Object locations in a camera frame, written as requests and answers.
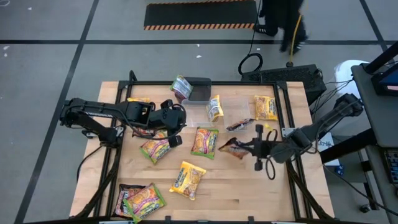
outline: black shoe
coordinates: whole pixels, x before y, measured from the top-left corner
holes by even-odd
[[[298,51],[300,51],[301,49],[302,49],[302,47],[304,46],[304,44],[305,44],[305,41],[308,39],[308,36],[306,35],[303,39],[301,39],[301,40],[299,40],[299,41],[296,41],[295,43],[294,43],[294,46],[293,46],[293,54],[296,54]]]
[[[253,27],[253,29],[254,29],[254,31],[256,31],[257,33],[260,33],[260,34],[267,34],[267,35],[270,36],[270,37],[275,37],[275,35],[276,35],[276,33],[274,34],[274,33],[268,32],[267,29],[266,29],[266,25],[256,24],[256,25]]]

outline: person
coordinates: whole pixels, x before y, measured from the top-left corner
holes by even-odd
[[[300,8],[303,0],[262,0],[262,9],[259,17],[264,17],[265,24],[256,24],[254,31],[274,37],[278,28],[284,30],[284,36],[280,51],[285,52],[293,41],[294,30],[300,17]],[[308,39],[306,35],[303,18],[297,27],[293,54],[296,54]]]

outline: clear plastic container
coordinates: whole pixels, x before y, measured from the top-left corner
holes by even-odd
[[[212,128],[217,122],[210,122],[206,112],[206,105],[209,101],[183,100],[181,105],[187,111],[187,126],[191,128],[203,127]]]
[[[243,119],[251,118],[249,102],[248,99],[245,98],[223,98],[220,97],[221,100],[221,108],[224,112],[224,127],[225,129],[228,126],[231,126],[234,123],[237,123]],[[248,127],[244,127],[237,131],[228,131],[228,132],[243,132],[246,131]]]

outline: yellow cable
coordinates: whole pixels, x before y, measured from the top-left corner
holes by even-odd
[[[296,33],[297,33],[297,28],[299,28],[299,24],[301,21],[301,17],[303,15],[300,14],[300,16],[298,17],[297,20],[297,24],[296,24],[296,28],[294,29],[294,33],[293,33],[293,40],[292,40],[292,46],[290,47],[290,58],[289,58],[289,62],[292,63],[293,61],[293,48],[294,48],[294,40],[296,39]]]

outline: yellow snack bag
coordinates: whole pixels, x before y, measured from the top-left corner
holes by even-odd
[[[143,103],[149,103],[150,99],[149,98],[139,98],[139,97],[129,97],[127,98],[128,102],[133,102],[133,101],[138,101],[138,102],[143,102]]]
[[[159,190],[152,183],[135,195],[123,199],[124,204],[134,220],[138,223],[152,212],[166,205]]]
[[[256,119],[278,120],[275,98],[268,96],[254,96],[256,101]]]
[[[177,192],[194,200],[199,181],[205,174],[205,169],[183,161],[177,180],[175,180],[169,191]]]
[[[219,95],[215,95],[213,99],[209,101],[206,105],[206,110],[210,122],[216,122],[220,116],[224,116],[223,109],[221,109]]]

